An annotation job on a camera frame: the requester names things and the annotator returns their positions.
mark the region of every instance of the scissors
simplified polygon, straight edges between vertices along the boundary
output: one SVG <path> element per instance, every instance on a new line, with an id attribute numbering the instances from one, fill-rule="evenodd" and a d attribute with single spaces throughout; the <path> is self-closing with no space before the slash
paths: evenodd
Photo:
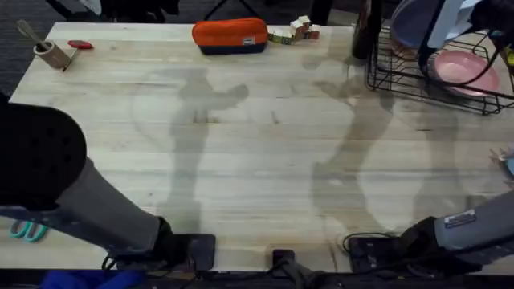
<path id="1" fill-rule="evenodd" d="M 26 242 L 37 242 L 46 232 L 46 226 L 34 222 L 16 220 L 10 227 L 9 235 L 12 238 L 23 238 L 23 241 Z"/>

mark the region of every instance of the wooden tabletop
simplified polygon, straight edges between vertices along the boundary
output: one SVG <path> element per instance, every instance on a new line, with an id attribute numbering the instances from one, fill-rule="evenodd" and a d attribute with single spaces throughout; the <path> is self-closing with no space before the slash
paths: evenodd
<path id="1" fill-rule="evenodd" d="M 48 38 L 67 53 L 69 39 L 95 50 L 64 73 L 35 59 L 12 101 L 68 113 L 130 200 L 175 232 L 215 234 L 215 269 L 260 270 L 289 248 L 312 269 L 348 271 L 346 234 L 399 233 L 508 190 L 488 156 L 514 141 L 512 112 L 369 91 L 350 65 L 353 28 L 209 57 L 191 28 L 57 23 Z M 105 256 L 55 230 L 22 243 L 11 222 L 0 220 L 0 267 L 99 268 Z"/>

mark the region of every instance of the orange zipper pouch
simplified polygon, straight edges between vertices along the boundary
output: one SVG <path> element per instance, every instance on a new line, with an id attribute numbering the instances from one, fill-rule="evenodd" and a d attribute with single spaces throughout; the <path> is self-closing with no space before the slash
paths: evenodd
<path id="1" fill-rule="evenodd" d="M 204 55 L 263 52 L 267 26 L 261 18 L 201 21 L 193 27 L 194 42 Z"/>

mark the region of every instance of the pink plate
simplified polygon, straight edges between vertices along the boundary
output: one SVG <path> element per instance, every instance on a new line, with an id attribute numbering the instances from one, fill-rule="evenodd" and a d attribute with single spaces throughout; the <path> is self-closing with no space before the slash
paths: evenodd
<path id="1" fill-rule="evenodd" d="M 463 83 L 474 79 L 487 66 L 487 60 L 465 51 L 443 51 L 434 60 L 437 76 L 450 83 Z M 482 77 L 468 84 L 492 92 L 498 91 L 500 80 L 498 73 L 491 67 Z M 474 92 L 465 88 L 453 88 L 467 96 L 485 96 L 482 92 Z"/>

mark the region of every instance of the wooden cup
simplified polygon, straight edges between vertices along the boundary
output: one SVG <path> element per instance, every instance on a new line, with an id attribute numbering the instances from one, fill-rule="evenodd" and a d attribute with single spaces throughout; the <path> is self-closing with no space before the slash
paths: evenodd
<path id="1" fill-rule="evenodd" d="M 70 63 L 71 58 L 64 53 L 57 44 L 49 40 L 45 40 L 44 42 L 50 47 L 50 49 L 40 50 L 38 46 L 34 46 L 34 54 L 41 57 L 42 60 L 54 69 L 62 69 Z"/>

